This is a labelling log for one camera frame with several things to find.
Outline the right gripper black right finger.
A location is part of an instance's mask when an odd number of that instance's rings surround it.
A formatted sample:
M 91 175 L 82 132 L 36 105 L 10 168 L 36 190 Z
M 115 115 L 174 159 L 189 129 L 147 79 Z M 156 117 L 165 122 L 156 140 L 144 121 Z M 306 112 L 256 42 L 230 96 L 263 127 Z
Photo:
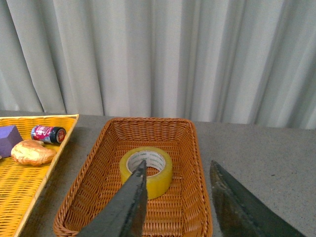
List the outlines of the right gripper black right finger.
M 212 199 L 225 237 L 303 237 L 218 162 L 210 165 Z

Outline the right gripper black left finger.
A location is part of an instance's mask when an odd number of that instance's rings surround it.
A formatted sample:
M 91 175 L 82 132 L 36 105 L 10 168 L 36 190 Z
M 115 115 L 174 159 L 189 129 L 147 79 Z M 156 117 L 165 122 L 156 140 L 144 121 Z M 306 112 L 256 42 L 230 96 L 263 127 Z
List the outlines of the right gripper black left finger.
M 142 161 L 106 207 L 79 237 L 141 237 L 146 217 L 147 167 Z

